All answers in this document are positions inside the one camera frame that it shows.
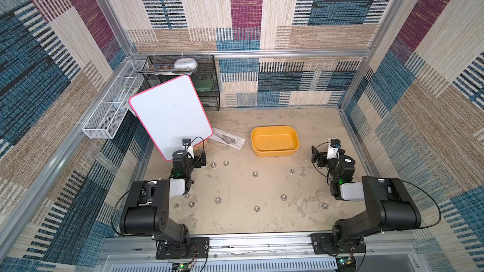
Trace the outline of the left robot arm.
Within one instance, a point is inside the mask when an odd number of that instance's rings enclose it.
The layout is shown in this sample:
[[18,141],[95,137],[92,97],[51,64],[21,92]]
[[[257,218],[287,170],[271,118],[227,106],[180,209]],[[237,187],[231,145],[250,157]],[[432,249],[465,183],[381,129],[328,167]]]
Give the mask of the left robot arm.
[[156,243],[156,259],[206,259],[207,238],[193,239],[184,224],[169,217],[170,200],[189,194],[194,184],[194,169],[206,165],[206,155],[186,150],[173,153],[170,177],[162,180],[135,181],[127,194],[119,229],[125,236],[149,236]]

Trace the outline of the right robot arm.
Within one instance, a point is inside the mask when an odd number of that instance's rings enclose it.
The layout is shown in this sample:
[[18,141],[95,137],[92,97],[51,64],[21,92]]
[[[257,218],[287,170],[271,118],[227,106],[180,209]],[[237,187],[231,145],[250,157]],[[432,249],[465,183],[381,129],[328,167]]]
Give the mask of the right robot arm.
[[363,202],[365,210],[349,219],[340,219],[330,234],[312,234],[315,254],[337,256],[364,249],[364,238],[385,231],[414,230],[422,218],[402,180],[363,176],[353,180],[355,160],[340,148],[339,140],[325,143],[326,152],[311,148],[311,163],[326,169],[326,183],[335,200]]

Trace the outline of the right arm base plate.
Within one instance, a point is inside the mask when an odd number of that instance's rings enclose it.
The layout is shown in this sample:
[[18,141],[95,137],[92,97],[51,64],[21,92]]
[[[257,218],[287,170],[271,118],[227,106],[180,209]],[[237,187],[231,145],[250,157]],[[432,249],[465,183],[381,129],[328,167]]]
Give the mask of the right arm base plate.
[[312,247],[315,254],[338,256],[339,254],[364,253],[365,244],[361,239],[335,239],[332,233],[321,232],[310,234]]

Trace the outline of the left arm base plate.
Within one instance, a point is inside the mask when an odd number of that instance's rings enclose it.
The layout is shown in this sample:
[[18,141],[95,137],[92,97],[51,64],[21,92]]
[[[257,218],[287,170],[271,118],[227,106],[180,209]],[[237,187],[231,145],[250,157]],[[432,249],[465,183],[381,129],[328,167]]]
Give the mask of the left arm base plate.
[[208,257],[209,246],[209,237],[193,237],[183,244],[158,241],[156,243],[155,258],[158,260],[205,259]]

